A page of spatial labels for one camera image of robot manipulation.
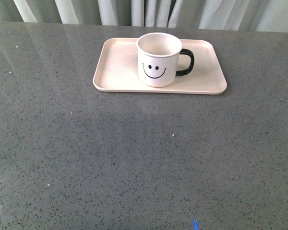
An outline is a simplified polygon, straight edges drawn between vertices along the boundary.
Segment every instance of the tray rim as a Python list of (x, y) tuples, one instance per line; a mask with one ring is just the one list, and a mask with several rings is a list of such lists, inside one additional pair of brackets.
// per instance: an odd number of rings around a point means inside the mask
[(103, 88), (103, 87), (100, 87), (96, 82), (95, 82), (95, 79), (96, 79), (96, 76), (98, 74), (98, 72), (100, 72), (100, 65), (102, 65), (101, 63), (101, 60), (104, 58), (104, 56), (106, 55), (105, 53), (105, 50), (110, 46), (112, 45), (114, 42), (127, 42), (127, 43), (130, 43), (130, 42), (136, 42), (138, 38), (135, 38), (135, 37), (113, 37), (113, 38), (110, 38), (110, 39), (107, 39), (104, 43), (103, 43), (103, 47), (102, 47), (102, 50), (101, 50), (101, 53), (100, 53), (100, 56), (99, 56), (99, 59), (98, 59), (98, 64), (96, 66), (96, 70), (95, 70), (95, 73), (94, 73), (94, 76), (93, 76), (93, 85), (100, 91), (103, 91), (103, 92), (139, 92), (139, 93), (175, 93), (175, 94), (198, 94), (198, 95), (218, 95), (218, 94), (221, 94), (223, 93), (226, 88), (227, 88), (227, 82), (226, 82), (226, 79), (225, 79), (225, 76), (223, 74), (223, 71), (221, 69), (221, 66), (219, 64), (219, 61), (217, 59), (217, 56), (216, 56), (216, 53), (215, 53), (215, 50), (213, 48), (213, 45), (210, 43), (210, 42), (207, 42), (205, 40), (200, 40), (200, 39), (180, 39), (182, 41), (182, 43), (186, 43), (186, 42), (201, 42), (203, 43), (205, 46), (209, 46), (210, 49), (212, 49), (213, 51), (213, 54), (215, 55), (216, 57), (216, 60), (217, 60), (217, 63), (218, 63), (218, 66), (220, 67), (220, 70), (221, 70), (221, 73), (222, 73), (222, 77), (224, 78), (224, 87), (219, 90), (219, 91), (202, 91), (202, 92), (199, 92), (199, 91), (190, 91), (190, 90), (164, 90), (164, 88), (166, 87), (160, 87), (160, 88), (157, 88), (157, 87), (150, 87), (150, 86), (147, 86), (151, 89), (148, 89), (148, 90), (124, 90), (124, 89), (109, 89), (109, 88)]

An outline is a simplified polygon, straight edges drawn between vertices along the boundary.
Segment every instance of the smile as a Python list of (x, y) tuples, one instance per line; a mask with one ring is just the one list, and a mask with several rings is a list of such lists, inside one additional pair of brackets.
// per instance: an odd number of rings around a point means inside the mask
[(144, 73), (149, 77), (149, 78), (152, 78), (152, 79), (157, 79), (157, 78), (161, 78), (162, 76), (163, 76), (163, 74), (165, 73), (165, 70), (167, 69), (167, 68), (164, 68), (164, 71), (163, 71), (163, 73), (159, 76), (159, 77), (156, 77), (156, 78), (153, 78), (153, 77), (151, 77), (151, 76), (149, 76), (147, 73), (146, 73), (146, 71), (145, 71), (145, 69), (144, 69), (144, 63), (142, 63), (142, 65), (143, 65), (143, 70), (144, 70)]

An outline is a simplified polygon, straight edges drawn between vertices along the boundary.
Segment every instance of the cream tray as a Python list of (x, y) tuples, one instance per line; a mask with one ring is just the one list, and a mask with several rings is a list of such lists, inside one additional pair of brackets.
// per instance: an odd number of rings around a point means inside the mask
[[(137, 38), (112, 38), (104, 43), (93, 78), (93, 84), (106, 92), (162, 92), (220, 94), (227, 87), (216, 53), (209, 42), (181, 39), (183, 48), (194, 53), (191, 73), (165, 87), (145, 85), (138, 78)], [(180, 55), (178, 70), (186, 69), (190, 58)]]

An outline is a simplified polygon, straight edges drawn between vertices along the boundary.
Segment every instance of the curtain fold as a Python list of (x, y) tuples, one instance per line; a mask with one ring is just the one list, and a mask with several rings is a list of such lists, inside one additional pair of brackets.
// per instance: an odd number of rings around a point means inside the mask
[(288, 32), (288, 0), (0, 0), (0, 21)]

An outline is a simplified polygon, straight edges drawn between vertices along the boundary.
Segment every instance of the mug rim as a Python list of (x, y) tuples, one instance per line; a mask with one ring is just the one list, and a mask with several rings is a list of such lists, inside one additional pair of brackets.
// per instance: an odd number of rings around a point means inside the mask
[[(179, 41), (180, 50), (177, 51), (177, 52), (175, 52), (175, 53), (171, 53), (171, 54), (157, 55), (157, 54), (148, 53), (148, 52), (144, 51), (144, 50), (139, 46), (139, 41), (140, 41), (141, 39), (143, 39), (143, 38), (146, 37), (146, 36), (157, 35), (157, 34), (158, 34), (158, 35), (161, 34), (161, 35), (170, 36), (170, 37), (174, 38), (175, 40)], [(167, 33), (161, 33), (161, 32), (153, 32), (153, 33), (148, 33), (148, 34), (144, 34), (144, 35), (140, 36), (140, 37), (137, 39), (137, 41), (136, 41), (136, 46), (137, 46), (137, 48), (138, 48), (139, 50), (141, 50), (144, 54), (146, 54), (146, 55), (148, 55), (148, 56), (150, 56), (150, 57), (155, 57), (155, 58), (157, 58), (157, 57), (158, 57), (158, 58), (160, 58), (160, 57), (161, 57), (161, 58), (168, 58), (168, 57), (177, 55), (177, 54), (180, 53), (180, 51), (182, 50), (182, 42), (180, 41), (179, 38), (177, 38), (177, 37), (174, 36), (174, 35), (167, 34)]]

